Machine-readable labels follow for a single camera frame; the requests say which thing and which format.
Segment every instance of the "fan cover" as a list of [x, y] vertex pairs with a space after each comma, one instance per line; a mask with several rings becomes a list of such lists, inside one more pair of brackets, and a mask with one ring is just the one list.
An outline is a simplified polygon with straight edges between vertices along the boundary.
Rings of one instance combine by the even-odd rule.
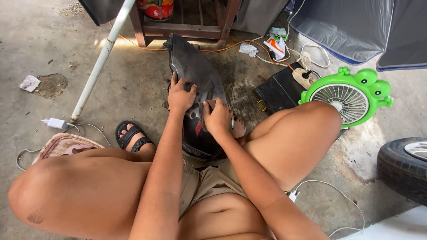
[[321, 101], [334, 106], [341, 114], [342, 123], [354, 123], [366, 115], [369, 101], [358, 88], [348, 84], [328, 84], [319, 87], [310, 96], [310, 101]]

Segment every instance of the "orange extension cord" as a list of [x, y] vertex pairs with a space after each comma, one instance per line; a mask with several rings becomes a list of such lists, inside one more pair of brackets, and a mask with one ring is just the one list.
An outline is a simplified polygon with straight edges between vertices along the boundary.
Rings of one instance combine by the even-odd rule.
[[[131, 42], [133, 45], [135, 45], [137, 48], [142, 49], [142, 50], [150, 50], [150, 51], [165, 51], [165, 50], [166, 50], [166, 49], [152, 49], [152, 48], [140, 47], [140, 46], [136, 45], [134, 42], [132, 42], [130, 39], [128, 39], [127, 37], [125, 37], [125, 36], [123, 36], [123, 35], [121, 35], [121, 34], [119, 34], [119, 36], [120, 36], [120, 37], [122, 37], [123, 39], [128, 40], [128, 41], [129, 41], [129, 42]], [[243, 42], [252, 42], [252, 43], [258, 44], [258, 46], [260, 46], [261, 48], [263, 48], [263, 49], [267, 52], [267, 55], [268, 55], [268, 57], [270, 58], [270, 61], [271, 61], [271, 63], [272, 63], [272, 64], [274, 64], [274, 65], [280, 65], [280, 64], [282, 64], [282, 63], [274, 62], [274, 61], [273, 61], [273, 59], [271, 58], [271, 56], [270, 56], [270, 54], [269, 54], [268, 50], [267, 50], [263, 45], [261, 45], [261, 44], [259, 44], [259, 43], [255, 42], [255, 41], [252, 41], [252, 40], [243, 40], [243, 41], [240, 41], [240, 42], [238, 42], [238, 43], [236, 43], [236, 44], [233, 44], [233, 45], [231, 45], [231, 46], [229, 46], [229, 47], [222, 48], [222, 49], [218, 49], [218, 50], [199, 50], [199, 51], [200, 51], [200, 52], [220, 52], [220, 51], [224, 51], [224, 50], [230, 49], [230, 48], [232, 48], [232, 47], [234, 47], [234, 46], [237, 46], [237, 45], [239, 45], [240, 43], [243, 43]], [[287, 61], [285, 61], [285, 62], [286, 62], [286, 64], [287, 64], [287, 65], [292, 69], [292, 71], [294, 71], [294, 69], [291, 67], [291, 65], [290, 65]]]

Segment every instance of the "black sandal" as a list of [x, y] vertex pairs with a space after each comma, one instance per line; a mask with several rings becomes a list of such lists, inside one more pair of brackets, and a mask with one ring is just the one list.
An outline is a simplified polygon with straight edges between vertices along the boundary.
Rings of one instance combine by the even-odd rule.
[[[127, 129], [128, 124], [133, 124], [134, 126], [128, 130]], [[120, 138], [120, 135], [122, 134], [123, 130], [127, 132], [123, 135], [122, 138]], [[121, 122], [116, 128], [116, 140], [117, 140], [117, 143], [119, 144], [119, 147], [125, 150], [126, 146], [129, 144], [132, 137], [139, 132], [142, 132], [142, 134], [146, 136], [145, 132], [137, 124], [131, 121]], [[136, 143], [132, 146], [131, 152], [137, 152], [146, 143], [154, 144], [149, 137], [142, 137], [138, 139]]]

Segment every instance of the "green frog fan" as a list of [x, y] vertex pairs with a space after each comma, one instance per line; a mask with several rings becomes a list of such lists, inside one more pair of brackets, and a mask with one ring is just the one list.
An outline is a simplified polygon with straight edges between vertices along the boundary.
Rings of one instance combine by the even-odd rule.
[[337, 74], [320, 78], [302, 92], [298, 104], [309, 101], [331, 104], [341, 114], [343, 129], [364, 123], [379, 107], [391, 107], [391, 88], [389, 82], [377, 79], [375, 70], [365, 68], [351, 75], [347, 67], [340, 67]]

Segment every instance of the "belly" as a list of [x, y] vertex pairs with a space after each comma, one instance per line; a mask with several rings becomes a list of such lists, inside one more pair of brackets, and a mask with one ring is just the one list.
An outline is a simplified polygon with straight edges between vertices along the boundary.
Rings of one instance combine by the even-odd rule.
[[179, 221], [180, 240], [270, 239], [260, 212], [246, 198], [223, 193], [196, 203]]

